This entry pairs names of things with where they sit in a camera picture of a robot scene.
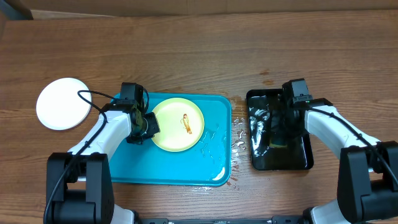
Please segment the yellow plate with ketchup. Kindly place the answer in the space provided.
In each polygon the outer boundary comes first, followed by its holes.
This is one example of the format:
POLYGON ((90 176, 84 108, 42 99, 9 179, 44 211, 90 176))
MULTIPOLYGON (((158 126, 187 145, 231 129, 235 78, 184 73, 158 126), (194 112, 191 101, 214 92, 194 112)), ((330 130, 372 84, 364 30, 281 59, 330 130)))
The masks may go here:
POLYGON ((182 152, 200 140, 205 119, 194 102, 185 98, 170 98, 160 102, 152 111, 160 129, 152 140, 159 148, 182 152))

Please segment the yellow green sponge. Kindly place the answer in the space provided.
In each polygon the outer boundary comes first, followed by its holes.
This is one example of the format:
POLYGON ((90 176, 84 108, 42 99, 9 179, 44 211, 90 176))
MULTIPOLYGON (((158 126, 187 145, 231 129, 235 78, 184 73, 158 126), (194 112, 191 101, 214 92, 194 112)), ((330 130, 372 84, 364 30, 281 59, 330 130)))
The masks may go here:
POLYGON ((271 137, 269 140, 269 146, 273 148, 287 147, 287 140, 283 137, 271 137))

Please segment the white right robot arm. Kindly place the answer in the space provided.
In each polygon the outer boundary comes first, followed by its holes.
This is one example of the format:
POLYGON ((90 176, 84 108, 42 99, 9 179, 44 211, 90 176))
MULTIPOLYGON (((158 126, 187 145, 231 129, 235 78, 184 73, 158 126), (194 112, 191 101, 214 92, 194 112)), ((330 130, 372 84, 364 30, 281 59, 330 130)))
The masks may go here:
POLYGON ((316 136, 339 159, 336 199, 304 211, 300 223, 366 223, 397 216, 397 142, 360 131, 328 100, 271 107, 278 137, 316 136))

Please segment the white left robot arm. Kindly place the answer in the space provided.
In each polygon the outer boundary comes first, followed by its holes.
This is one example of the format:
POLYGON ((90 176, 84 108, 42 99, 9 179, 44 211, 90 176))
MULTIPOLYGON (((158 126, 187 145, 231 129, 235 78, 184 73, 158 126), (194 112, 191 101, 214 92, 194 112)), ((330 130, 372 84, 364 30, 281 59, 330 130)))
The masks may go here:
POLYGON ((48 158, 43 222, 134 223, 134 212, 114 202, 109 160, 123 141, 142 144, 159 131, 155 114, 141 105, 103 106, 76 146, 48 158))

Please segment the white plate with ketchup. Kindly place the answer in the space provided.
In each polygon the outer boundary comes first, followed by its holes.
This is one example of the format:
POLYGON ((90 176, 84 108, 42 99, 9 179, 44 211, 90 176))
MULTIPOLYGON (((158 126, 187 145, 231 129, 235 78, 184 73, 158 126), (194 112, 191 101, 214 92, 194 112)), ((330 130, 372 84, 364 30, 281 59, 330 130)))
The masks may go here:
POLYGON ((60 78, 48 84, 36 102, 36 114, 47 128, 62 131, 79 125, 91 109, 91 93, 76 78, 60 78))

